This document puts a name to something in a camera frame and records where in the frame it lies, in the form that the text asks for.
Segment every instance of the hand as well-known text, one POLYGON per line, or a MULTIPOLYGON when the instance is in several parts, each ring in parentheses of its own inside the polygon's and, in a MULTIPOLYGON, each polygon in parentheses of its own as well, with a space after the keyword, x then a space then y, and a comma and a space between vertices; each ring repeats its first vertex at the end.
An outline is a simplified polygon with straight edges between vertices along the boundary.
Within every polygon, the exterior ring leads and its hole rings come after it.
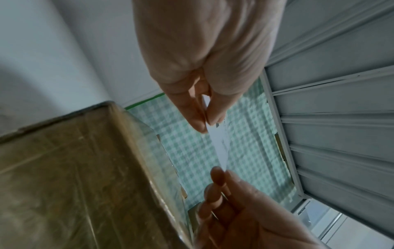
POLYGON ((150 75, 206 132, 247 91, 272 51, 286 0, 133 0, 150 75), (196 97, 211 96, 203 111, 196 97))
POLYGON ((195 248, 325 248, 293 214, 234 172, 214 167, 211 178, 197 211, 195 248))

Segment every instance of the corrugated metal panel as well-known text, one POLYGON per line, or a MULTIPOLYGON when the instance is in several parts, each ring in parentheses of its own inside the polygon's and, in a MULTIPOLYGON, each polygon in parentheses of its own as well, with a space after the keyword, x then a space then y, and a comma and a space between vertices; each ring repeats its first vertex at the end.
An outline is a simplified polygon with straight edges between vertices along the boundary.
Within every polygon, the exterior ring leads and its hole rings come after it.
POLYGON ((261 75, 299 192, 391 238, 393 27, 394 0, 293 1, 261 75))

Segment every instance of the cardboard piece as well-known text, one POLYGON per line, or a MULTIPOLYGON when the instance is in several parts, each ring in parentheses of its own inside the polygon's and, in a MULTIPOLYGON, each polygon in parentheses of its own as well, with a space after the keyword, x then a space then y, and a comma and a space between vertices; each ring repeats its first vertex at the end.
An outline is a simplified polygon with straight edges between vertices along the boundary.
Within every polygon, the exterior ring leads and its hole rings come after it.
POLYGON ((192 248, 155 133, 105 102, 0 138, 1 248, 192 248))

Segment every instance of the small white card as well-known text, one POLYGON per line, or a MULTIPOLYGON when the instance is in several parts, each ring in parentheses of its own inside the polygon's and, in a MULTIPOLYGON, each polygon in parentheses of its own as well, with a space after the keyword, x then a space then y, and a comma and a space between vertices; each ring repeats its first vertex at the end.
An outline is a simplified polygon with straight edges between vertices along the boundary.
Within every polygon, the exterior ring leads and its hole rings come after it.
MULTIPOLYGON (((203 95, 202 98, 205 103, 204 107, 206 110, 211 98, 207 95, 203 95)), ((222 123, 217 123, 213 126, 206 123, 206 128, 213 147, 215 148, 216 155, 218 156, 220 166, 223 170, 226 170, 230 150, 230 137, 227 132, 226 119, 224 119, 222 123)))

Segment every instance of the brown box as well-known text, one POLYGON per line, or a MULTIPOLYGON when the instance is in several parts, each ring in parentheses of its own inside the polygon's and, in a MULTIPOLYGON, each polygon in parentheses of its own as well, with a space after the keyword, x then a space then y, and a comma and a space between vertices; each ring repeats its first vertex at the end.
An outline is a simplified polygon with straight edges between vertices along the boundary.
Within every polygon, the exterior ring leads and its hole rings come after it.
POLYGON ((155 133, 112 102, 0 138, 0 248, 192 248, 155 133))

